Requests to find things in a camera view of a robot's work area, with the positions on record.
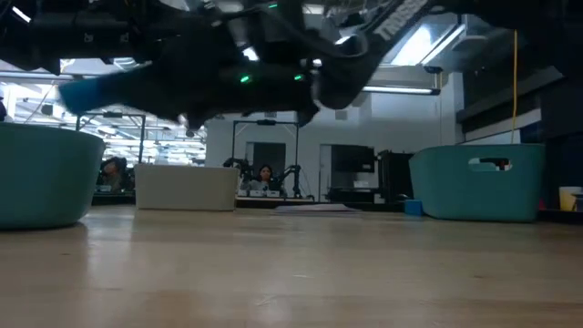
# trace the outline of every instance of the yellow cup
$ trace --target yellow cup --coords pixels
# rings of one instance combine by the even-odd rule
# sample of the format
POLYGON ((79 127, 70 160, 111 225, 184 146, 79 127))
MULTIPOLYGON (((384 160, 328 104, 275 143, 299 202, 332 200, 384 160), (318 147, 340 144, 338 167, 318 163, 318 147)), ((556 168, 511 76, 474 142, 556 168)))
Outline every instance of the yellow cup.
POLYGON ((581 187, 560 187, 558 189, 558 196, 561 203, 561 210, 573 211, 575 208, 576 198, 573 196, 576 192, 581 192, 581 187))

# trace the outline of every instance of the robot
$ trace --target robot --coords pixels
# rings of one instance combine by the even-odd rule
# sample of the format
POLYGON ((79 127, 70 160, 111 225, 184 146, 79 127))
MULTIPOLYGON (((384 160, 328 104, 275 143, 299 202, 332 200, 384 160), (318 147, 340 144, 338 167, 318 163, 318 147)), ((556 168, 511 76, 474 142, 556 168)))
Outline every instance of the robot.
POLYGON ((188 12, 158 0, 3 0, 0 59, 57 75, 61 58, 149 62, 63 85, 61 98, 75 114, 120 103, 165 119, 184 115, 192 129, 224 113, 295 111, 305 125, 320 106, 346 108, 416 21, 444 12, 518 30, 563 75, 582 73, 583 5, 575 0, 535 0, 528 8, 516 0, 393 0, 341 44, 306 28, 302 0, 242 4, 225 13, 211 0, 188 12), (244 21, 249 44, 236 42, 228 26, 234 19, 244 21), (247 46, 258 61, 242 54, 247 46))

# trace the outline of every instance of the wooden table surface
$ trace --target wooden table surface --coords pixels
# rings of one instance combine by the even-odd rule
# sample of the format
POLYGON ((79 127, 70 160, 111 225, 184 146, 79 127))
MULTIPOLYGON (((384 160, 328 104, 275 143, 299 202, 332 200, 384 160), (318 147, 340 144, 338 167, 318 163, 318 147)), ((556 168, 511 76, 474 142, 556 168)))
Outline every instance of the wooden table surface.
POLYGON ((0 234, 0 327, 583 327, 583 229, 95 208, 0 234))

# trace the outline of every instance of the blue object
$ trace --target blue object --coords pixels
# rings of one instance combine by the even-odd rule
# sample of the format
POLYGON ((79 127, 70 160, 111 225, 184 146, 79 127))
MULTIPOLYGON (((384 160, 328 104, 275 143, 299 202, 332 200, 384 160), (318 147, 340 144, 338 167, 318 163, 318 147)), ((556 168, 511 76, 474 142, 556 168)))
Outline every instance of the blue object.
POLYGON ((83 132, 0 123, 0 229, 74 224, 89 210, 105 144, 83 132))
POLYGON ((68 111, 83 114, 91 109, 102 108, 115 103, 101 92, 99 78, 90 78, 66 83, 58 88, 61 100, 68 111))
POLYGON ((545 148, 445 146, 409 161, 413 193, 437 219, 531 222, 536 219, 545 148))
POLYGON ((406 200, 404 213, 407 215, 423 216, 423 206, 420 200, 406 200))

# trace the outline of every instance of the yellow cable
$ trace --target yellow cable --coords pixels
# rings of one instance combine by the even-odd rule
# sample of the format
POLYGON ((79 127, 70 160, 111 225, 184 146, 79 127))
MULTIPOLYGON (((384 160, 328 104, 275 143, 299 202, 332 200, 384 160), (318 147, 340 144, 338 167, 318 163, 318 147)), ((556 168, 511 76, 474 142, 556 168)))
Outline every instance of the yellow cable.
POLYGON ((512 106, 512 132, 510 143, 514 143, 514 130, 517 128, 518 111, 518 31, 514 30, 514 81, 512 83, 513 106, 512 106))

